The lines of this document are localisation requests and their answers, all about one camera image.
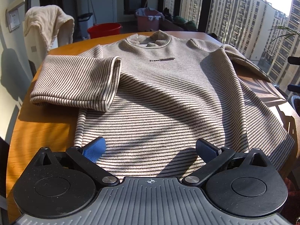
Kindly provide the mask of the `green slipper on sill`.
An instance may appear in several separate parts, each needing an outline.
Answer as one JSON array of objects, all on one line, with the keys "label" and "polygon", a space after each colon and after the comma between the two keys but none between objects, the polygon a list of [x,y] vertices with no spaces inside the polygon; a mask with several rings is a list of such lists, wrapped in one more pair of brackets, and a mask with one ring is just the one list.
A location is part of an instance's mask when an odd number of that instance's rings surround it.
[{"label": "green slipper on sill", "polygon": [[184,30],[189,32],[196,32],[197,25],[193,21],[188,21],[184,24]]},{"label": "green slipper on sill", "polygon": [[186,23],[186,20],[183,17],[180,16],[174,16],[173,17],[173,23],[179,25],[184,25]]}]

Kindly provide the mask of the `pink laundry basket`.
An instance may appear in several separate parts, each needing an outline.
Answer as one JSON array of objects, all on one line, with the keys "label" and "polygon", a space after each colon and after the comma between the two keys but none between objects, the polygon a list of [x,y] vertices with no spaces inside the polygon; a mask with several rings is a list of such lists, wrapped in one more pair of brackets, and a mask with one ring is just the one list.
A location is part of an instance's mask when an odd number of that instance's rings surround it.
[{"label": "pink laundry basket", "polygon": [[164,15],[152,8],[139,8],[135,12],[139,32],[158,31]]}]

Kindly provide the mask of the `wall socket plate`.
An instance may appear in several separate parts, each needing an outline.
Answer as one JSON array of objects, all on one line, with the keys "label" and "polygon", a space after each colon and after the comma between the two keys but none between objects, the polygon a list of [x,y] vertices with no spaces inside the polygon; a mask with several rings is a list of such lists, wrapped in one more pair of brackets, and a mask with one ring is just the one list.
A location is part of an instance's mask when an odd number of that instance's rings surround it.
[{"label": "wall socket plate", "polygon": [[13,30],[20,27],[20,19],[18,9],[15,8],[14,10],[6,11],[6,18],[8,23],[9,32],[11,33]]}]

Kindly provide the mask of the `beige towel on chair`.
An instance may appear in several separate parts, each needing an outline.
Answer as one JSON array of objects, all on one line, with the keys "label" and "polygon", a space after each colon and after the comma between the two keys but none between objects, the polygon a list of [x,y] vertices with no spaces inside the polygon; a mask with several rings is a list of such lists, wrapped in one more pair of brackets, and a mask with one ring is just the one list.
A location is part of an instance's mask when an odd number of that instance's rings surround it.
[{"label": "beige towel on chair", "polygon": [[44,58],[54,45],[73,43],[74,27],[74,18],[57,5],[32,7],[23,22],[26,49]]}]

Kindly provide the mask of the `striped beige sweater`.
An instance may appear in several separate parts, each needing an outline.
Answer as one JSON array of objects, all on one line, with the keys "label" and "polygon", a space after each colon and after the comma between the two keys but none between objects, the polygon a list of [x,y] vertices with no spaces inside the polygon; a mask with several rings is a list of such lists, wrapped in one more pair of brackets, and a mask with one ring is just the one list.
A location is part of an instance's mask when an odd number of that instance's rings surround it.
[{"label": "striped beige sweater", "polygon": [[30,101],[78,108],[75,146],[103,137],[96,164],[119,179],[192,173],[204,164],[200,138],[236,152],[259,148],[280,169],[294,140],[235,66],[267,79],[228,44],[134,34],[77,56],[47,56]]}]

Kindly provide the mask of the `white trash bin black lid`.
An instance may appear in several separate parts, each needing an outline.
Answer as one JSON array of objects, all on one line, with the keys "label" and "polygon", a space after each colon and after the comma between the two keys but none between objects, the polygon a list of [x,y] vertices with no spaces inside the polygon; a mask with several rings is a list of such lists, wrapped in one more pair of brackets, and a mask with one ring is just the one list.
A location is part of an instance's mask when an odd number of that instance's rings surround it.
[{"label": "white trash bin black lid", "polygon": [[93,26],[93,13],[84,13],[78,16],[81,37],[83,40],[89,39],[88,29]]}]

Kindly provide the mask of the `red plastic bucket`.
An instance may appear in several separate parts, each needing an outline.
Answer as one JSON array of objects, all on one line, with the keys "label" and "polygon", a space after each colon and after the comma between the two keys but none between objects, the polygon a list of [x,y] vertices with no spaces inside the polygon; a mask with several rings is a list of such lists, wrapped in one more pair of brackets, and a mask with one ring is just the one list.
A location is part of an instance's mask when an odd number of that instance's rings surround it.
[{"label": "red plastic bucket", "polygon": [[91,39],[119,35],[122,25],[119,23],[97,24],[87,29]]}]

